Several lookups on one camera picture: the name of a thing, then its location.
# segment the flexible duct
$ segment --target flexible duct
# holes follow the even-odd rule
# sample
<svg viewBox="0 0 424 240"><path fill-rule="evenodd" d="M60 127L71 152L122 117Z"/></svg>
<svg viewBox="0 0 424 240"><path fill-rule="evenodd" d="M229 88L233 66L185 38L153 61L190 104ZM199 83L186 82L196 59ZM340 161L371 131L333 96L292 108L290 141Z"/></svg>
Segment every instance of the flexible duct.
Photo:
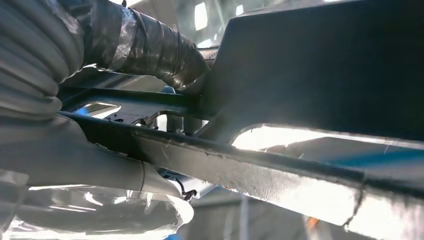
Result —
<svg viewBox="0 0 424 240"><path fill-rule="evenodd" d="M152 75L183 90L208 67L177 31L108 0L0 1L0 116L47 121L81 66Z"/></svg>
<svg viewBox="0 0 424 240"><path fill-rule="evenodd" d="M87 142L74 121L57 115L55 96L59 83L93 63L184 89L208 69L195 45L108 0L0 0L0 16L0 169L29 175L30 186L173 192L145 163Z"/></svg>

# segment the metal bracket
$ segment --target metal bracket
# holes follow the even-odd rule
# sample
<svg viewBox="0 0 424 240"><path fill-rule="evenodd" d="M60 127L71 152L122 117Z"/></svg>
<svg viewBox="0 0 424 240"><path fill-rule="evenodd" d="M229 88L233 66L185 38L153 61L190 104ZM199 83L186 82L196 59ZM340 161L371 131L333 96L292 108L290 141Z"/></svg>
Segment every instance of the metal bracket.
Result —
<svg viewBox="0 0 424 240"><path fill-rule="evenodd" d="M424 190L362 171L62 112L112 151L376 239L424 238Z"/></svg>

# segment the metal frame rail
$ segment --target metal frame rail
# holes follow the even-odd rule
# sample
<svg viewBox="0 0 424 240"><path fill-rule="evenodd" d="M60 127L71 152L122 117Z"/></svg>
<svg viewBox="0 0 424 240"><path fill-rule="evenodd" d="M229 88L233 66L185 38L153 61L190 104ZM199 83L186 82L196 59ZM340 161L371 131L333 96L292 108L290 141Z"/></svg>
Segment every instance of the metal frame rail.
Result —
<svg viewBox="0 0 424 240"><path fill-rule="evenodd" d="M405 182L130 125L135 118L148 124L159 113L206 119L196 113L196 101L188 96L89 88L64 88L60 96L64 101L60 114L79 123L90 142L110 151L361 235L385 240L424 239L424 190ZM70 113L93 101L120 105L121 117L130 120L122 123Z"/></svg>

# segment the black painted metal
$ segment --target black painted metal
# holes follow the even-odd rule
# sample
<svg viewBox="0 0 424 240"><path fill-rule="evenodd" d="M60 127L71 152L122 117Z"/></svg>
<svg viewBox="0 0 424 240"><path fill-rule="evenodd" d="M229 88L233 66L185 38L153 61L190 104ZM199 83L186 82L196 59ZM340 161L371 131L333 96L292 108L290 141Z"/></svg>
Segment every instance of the black painted metal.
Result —
<svg viewBox="0 0 424 240"><path fill-rule="evenodd" d="M159 115L192 116L198 118L198 99L193 96L117 89L64 87L59 99L62 110L74 112L89 103L104 102L121 106L118 113L109 116L111 121L151 124Z"/></svg>
<svg viewBox="0 0 424 240"><path fill-rule="evenodd" d="M424 1L293 5L230 20L200 136L268 123L423 141Z"/></svg>
<svg viewBox="0 0 424 240"><path fill-rule="evenodd" d="M180 134L73 113L62 114L77 121L90 142L111 151L307 216L345 225L366 236L379 239L424 237L424 229L417 227L424 224L422 189L320 162L243 151ZM375 221L364 222L366 218ZM386 231L389 235L381 231L388 225L395 229L395 232ZM406 238L411 232L417 238Z"/></svg>

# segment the plastic sheet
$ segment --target plastic sheet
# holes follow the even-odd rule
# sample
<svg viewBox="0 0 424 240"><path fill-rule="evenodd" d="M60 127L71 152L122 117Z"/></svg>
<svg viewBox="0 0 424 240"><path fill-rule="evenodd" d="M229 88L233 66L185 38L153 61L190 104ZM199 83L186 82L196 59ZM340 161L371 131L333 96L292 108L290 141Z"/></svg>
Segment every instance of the plastic sheet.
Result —
<svg viewBox="0 0 424 240"><path fill-rule="evenodd" d="M164 239L193 218L180 198L91 185L31 187L4 239Z"/></svg>
<svg viewBox="0 0 424 240"><path fill-rule="evenodd" d="M27 181L26 174L0 169L0 239L25 197Z"/></svg>

